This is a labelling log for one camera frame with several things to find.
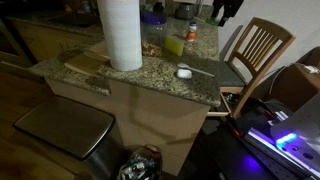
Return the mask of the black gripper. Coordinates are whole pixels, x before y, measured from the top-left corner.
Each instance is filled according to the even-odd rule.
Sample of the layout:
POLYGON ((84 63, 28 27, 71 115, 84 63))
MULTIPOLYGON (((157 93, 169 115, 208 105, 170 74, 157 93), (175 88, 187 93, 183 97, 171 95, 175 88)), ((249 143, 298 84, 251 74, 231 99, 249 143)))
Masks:
POLYGON ((223 15, 218 26, 223 27, 230 17, 234 17, 237 11, 240 9, 244 0, 214 0, 213 1, 213 12, 211 19, 216 19, 219 15, 221 8, 224 8, 223 15))

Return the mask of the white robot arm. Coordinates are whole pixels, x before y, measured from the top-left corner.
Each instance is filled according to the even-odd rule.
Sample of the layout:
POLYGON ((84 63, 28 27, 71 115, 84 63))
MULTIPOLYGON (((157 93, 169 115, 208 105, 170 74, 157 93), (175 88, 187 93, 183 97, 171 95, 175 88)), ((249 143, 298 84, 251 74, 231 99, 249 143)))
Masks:
MULTIPOLYGON (((238 95, 234 108, 228 110, 229 117, 236 120, 241 116, 258 83, 294 40, 295 36, 278 24, 259 17, 250 20, 228 60, 220 62, 222 100, 226 100, 227 94, 238 95)), ((262 123, 265 134, 252 127, 243 133, 253 133, 293 161, 316 168, 319 154, 307 143, 303 131, 289 120, 281 121, 272 112, 270 116, 271 123, 262 123)))

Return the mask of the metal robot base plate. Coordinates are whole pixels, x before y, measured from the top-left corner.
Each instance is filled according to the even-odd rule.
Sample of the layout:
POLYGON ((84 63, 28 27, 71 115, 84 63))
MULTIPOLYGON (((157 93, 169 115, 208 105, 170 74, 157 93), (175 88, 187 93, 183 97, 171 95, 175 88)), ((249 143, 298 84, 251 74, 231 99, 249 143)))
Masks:
POLYGON ((272 140, 251 128, 244 139, 286 166, 296 168, 314 180, 320 180, 320 155, 296 133, 291 132, 272 140))

